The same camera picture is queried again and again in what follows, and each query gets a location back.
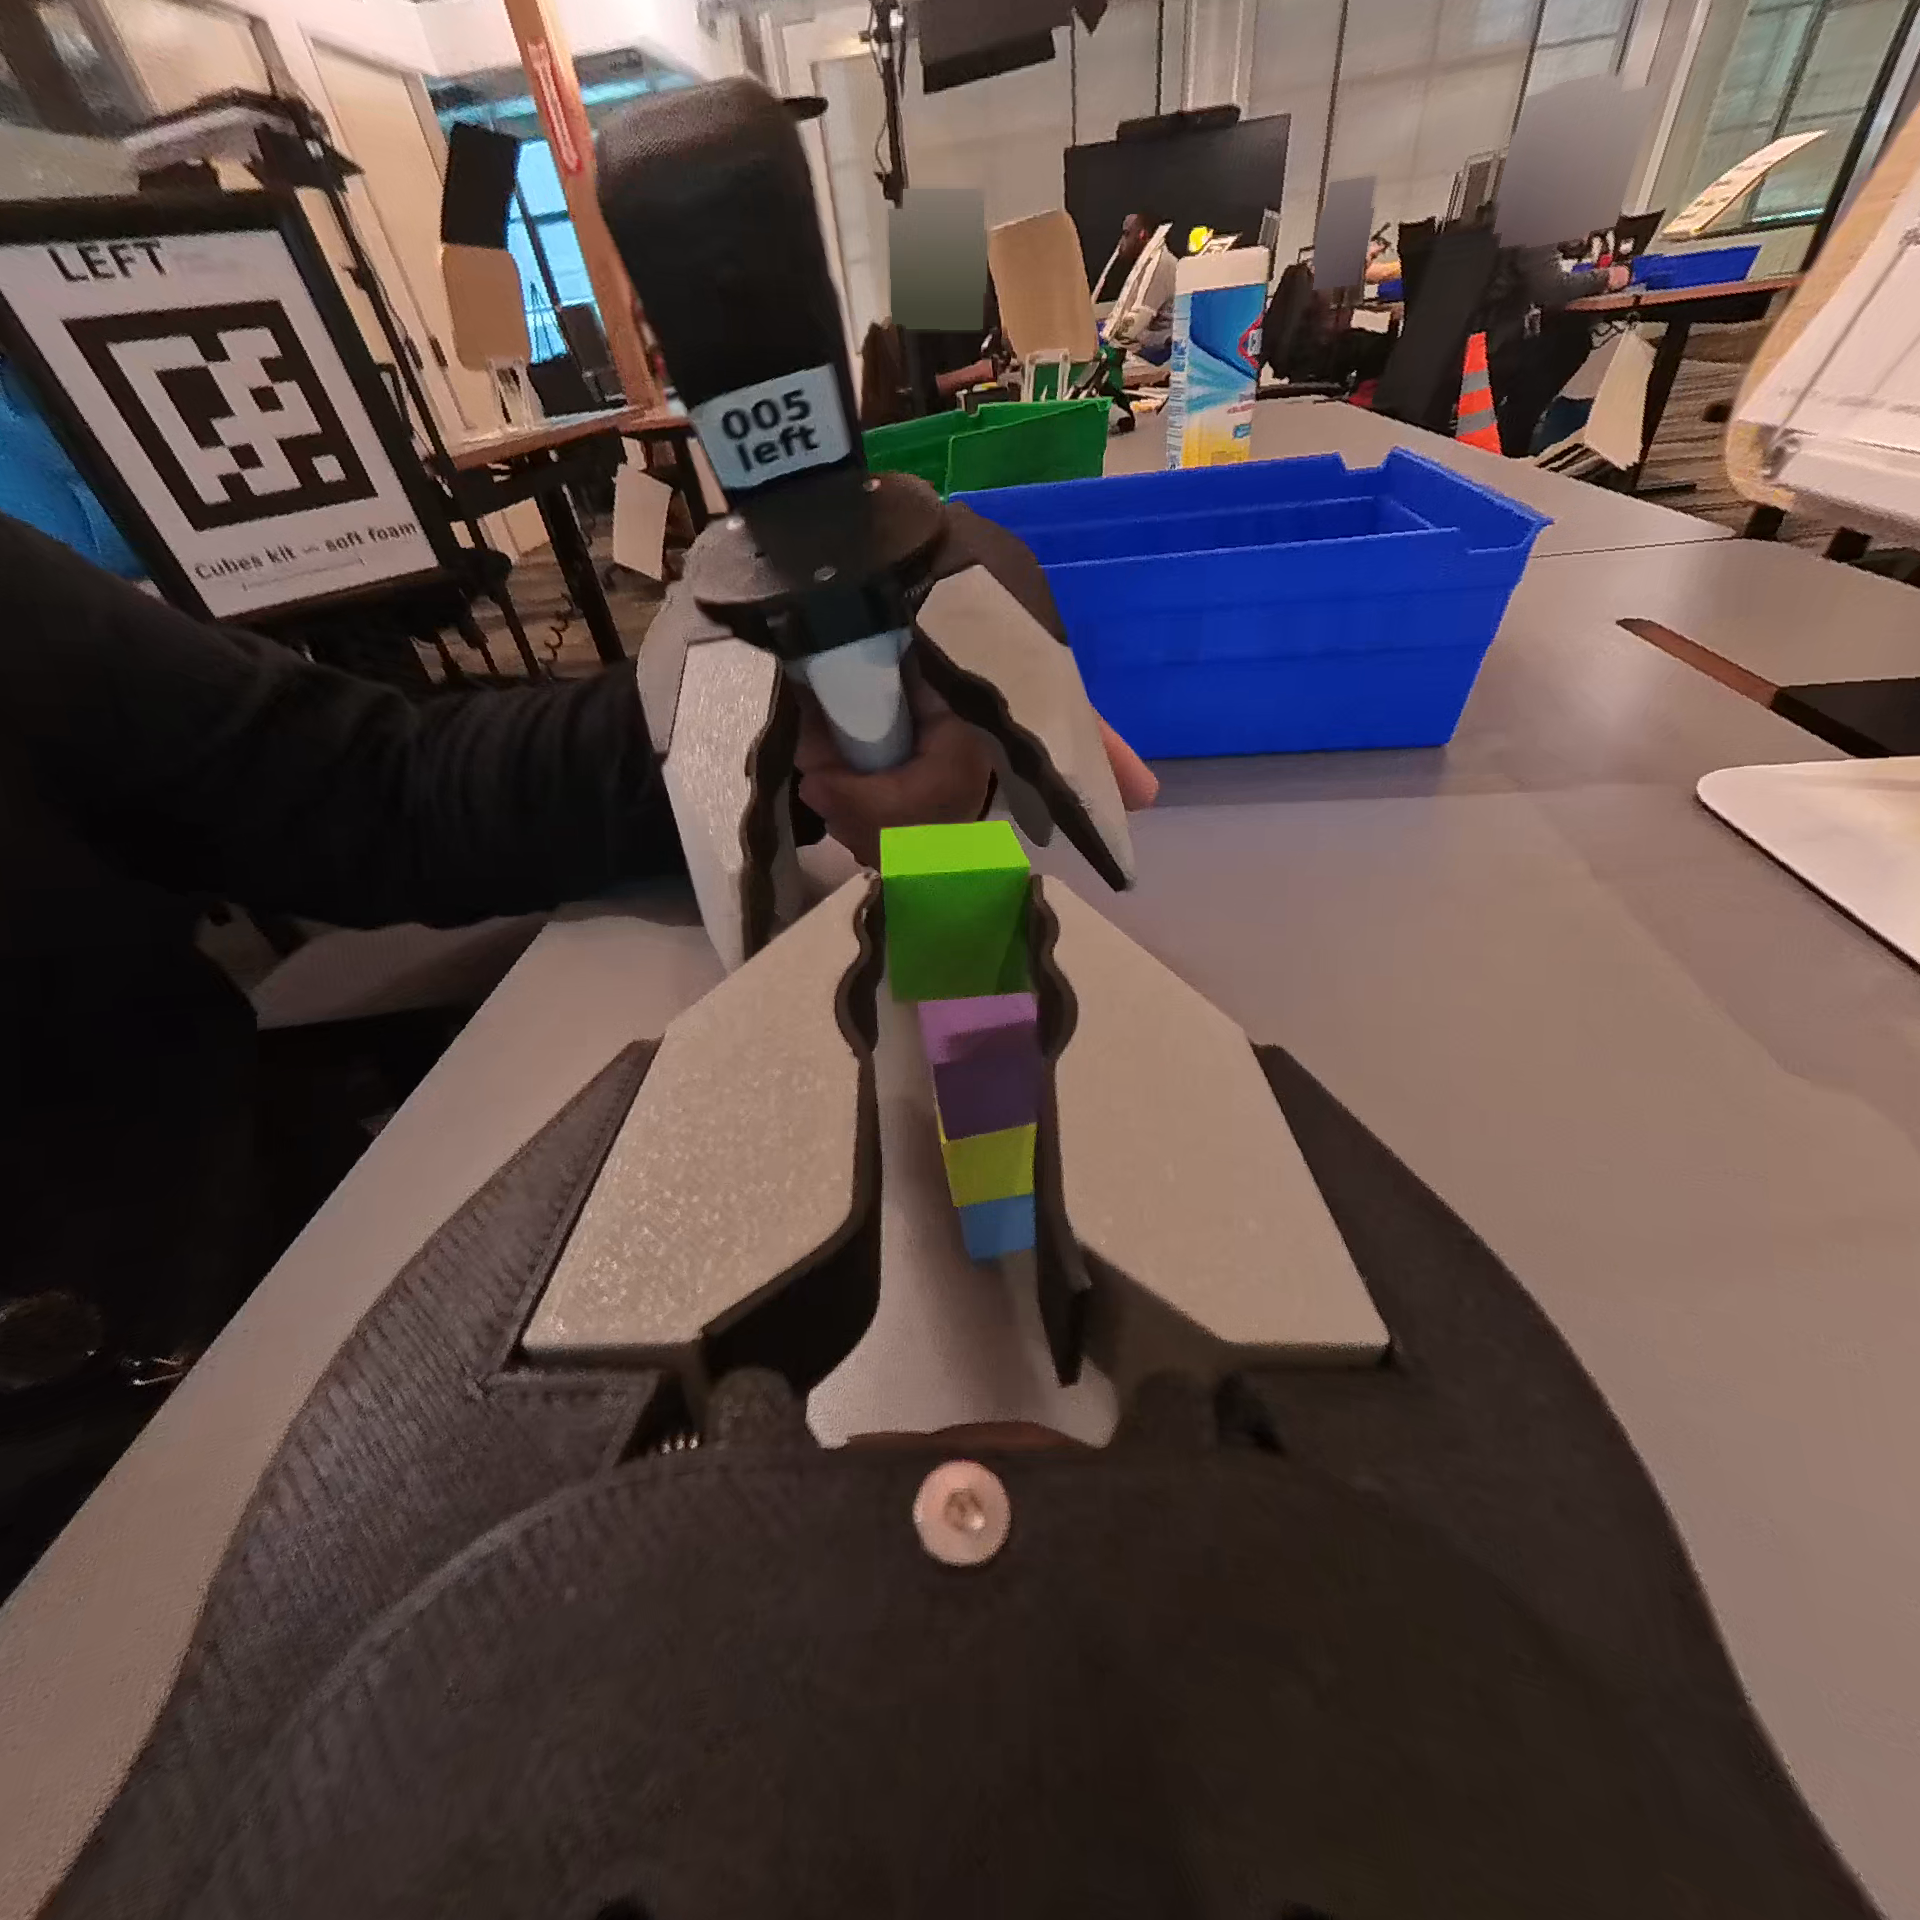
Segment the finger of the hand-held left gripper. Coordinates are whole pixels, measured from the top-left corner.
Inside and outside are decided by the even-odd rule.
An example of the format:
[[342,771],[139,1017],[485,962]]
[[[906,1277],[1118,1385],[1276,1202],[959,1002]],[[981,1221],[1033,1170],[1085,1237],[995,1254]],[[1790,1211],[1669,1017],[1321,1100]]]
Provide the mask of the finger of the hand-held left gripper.
[[703,929],[735,972],[802,913],[795,690],[691,590],[666,594],[636,681]]
[[1107,739],[1078,666],[986,566],[938,580],[909,646],[919,674],[996,758],[998,796],[1038,849],[1063,836],[1114,891],[1135,851]]

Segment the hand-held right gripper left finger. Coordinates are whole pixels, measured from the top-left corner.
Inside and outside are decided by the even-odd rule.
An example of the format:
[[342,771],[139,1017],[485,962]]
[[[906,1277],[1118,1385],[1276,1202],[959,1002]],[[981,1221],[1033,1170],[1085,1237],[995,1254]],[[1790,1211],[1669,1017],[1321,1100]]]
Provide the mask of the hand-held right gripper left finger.
[[518,1351],[547,1370],[830,1370],[873,1309],[805,1300],[873,1213],[877,878],[857,870],[682,1012],[582,1194]]

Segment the yellow foam cube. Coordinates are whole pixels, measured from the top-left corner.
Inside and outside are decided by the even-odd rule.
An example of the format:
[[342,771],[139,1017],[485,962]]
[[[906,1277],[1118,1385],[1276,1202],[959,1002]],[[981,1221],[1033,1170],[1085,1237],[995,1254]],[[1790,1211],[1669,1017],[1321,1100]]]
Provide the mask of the yellow foam cube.
[[971,1137],[949,1137],[940,1129],[953,1204],[958,1209],[993,1206],[1033,1194],[1038,1129],[1033,1121]]

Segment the green foam cube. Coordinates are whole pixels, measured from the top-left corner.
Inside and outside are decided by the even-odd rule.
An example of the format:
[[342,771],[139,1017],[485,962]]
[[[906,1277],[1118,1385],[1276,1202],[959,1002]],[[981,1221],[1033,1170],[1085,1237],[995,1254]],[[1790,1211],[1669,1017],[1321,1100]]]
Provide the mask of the green foam cube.
[[1029,990],[1031,867],[998,819],[881,833],[886,979],[899,1002]]

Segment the purple foam cube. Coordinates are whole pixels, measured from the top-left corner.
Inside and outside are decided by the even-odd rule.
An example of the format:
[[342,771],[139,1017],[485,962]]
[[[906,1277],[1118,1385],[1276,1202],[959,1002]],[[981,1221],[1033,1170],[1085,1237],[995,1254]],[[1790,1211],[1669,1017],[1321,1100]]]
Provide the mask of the purple foam cube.
[[1044,1062],[1033,1047],[938,1060],[930,1081],[949,1140],[1006,1133],[1041,1121]]

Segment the pink foam cube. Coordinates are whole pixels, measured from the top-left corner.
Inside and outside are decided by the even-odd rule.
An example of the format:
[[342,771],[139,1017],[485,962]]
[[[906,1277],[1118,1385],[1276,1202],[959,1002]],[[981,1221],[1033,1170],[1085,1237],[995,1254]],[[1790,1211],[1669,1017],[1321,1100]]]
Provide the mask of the pink foam cube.
[[1041,1060],[1041,1002],[996,991],[919,1002],[919,1036],[930,1068]]

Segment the person's left forearm black sleeve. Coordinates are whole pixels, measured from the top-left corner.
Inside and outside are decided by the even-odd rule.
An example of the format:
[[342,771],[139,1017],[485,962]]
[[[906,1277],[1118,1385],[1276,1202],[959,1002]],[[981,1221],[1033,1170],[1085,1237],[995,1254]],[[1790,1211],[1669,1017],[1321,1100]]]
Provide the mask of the person's left forearm black sleeve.
[[3,522],[5,809],[129,881],[453,929],[684,878],[630,666],[412,701]]

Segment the blue plastic bin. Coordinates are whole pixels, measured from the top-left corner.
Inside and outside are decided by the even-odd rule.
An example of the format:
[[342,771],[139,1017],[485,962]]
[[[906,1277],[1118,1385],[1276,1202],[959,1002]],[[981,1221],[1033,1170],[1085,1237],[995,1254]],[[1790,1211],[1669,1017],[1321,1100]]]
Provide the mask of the blue plastic bin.
[[1449,746],[1550,517],[1394,449],[953,499],[1017,537],[1147,761]]

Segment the black and brown card stand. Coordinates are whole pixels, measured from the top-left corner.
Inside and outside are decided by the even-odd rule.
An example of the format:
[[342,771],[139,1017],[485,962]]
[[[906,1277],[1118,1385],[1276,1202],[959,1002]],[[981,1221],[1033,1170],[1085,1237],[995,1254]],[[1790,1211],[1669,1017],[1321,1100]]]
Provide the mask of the black and brown card stand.
[[450,126],[438,210],[438,270],[454,362],[491,379],[503,423],[529,426],[533,410],[525,371],[533,340],[518,268],[509,251],[516,169],[518,142],[511,135],[473,124]]

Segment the wooden side table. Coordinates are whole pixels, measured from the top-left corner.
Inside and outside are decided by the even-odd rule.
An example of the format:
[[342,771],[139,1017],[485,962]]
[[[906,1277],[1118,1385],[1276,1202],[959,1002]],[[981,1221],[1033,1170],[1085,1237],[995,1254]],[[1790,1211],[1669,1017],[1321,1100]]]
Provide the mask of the wooden side table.
[[666,410],[620,406],[547,418],[490,439],[466,439],[430,454],[425,466],[444,485],[450,507],[465,519],[495,517],[525,500],[538,507],[570,603],[582,618],[598,660],[614,666],[627,658],[627,649],[593,561],[589,539],[571,505],[570,477],[601,444],[675,442],[685,427],[684,417]]

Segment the framed marker tag sign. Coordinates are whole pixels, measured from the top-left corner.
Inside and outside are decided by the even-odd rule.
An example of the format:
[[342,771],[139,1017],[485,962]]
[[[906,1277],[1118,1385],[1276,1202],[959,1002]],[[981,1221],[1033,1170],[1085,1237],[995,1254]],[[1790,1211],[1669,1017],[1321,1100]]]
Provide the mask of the framed marker tag sign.
[[5,350],[158,591],[263,627],[446,588],[457,542],[301,206],[3,206]]

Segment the person's black-clad torso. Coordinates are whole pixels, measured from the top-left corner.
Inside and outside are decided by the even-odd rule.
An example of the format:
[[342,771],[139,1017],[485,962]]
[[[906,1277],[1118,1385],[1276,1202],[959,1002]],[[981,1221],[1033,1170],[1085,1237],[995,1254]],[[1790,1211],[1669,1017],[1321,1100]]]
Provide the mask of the person's black-clad torso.
[[255,1275],[254,1068],[191,931],[5,951],[5,1593]]

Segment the blue cloth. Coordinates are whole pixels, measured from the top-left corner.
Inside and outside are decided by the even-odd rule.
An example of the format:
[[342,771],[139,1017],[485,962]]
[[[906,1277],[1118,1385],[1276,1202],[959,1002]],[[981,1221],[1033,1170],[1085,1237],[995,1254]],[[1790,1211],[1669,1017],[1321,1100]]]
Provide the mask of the blue cloth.
[[125,583],[151,578],[6,356],[3,356],[3,514],[42,530],[115,578]]

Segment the black wall screen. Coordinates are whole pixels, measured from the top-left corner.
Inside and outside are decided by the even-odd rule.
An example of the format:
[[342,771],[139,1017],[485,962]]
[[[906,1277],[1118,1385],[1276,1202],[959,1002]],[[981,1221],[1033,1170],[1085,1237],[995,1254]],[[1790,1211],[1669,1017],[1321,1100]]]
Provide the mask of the black wall screen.
[[1063,206],[1075,222],[1093,281],[1121,244],[1127,218],[1147,233],[1167,227],[1178,257],[1193,227],[1259,236],[1279,210],[1291,118],[1284,111],[1241,116],[1230,106],[1138,116],[1116,138],[1063,153]]

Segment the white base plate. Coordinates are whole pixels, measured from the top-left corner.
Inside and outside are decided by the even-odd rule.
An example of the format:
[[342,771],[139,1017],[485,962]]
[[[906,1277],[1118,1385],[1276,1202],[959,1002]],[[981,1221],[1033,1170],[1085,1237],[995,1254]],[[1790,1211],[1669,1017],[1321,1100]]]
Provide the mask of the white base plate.
[[1917,756],[1734,766],[1702,775],[1697,801],[1917,965]]

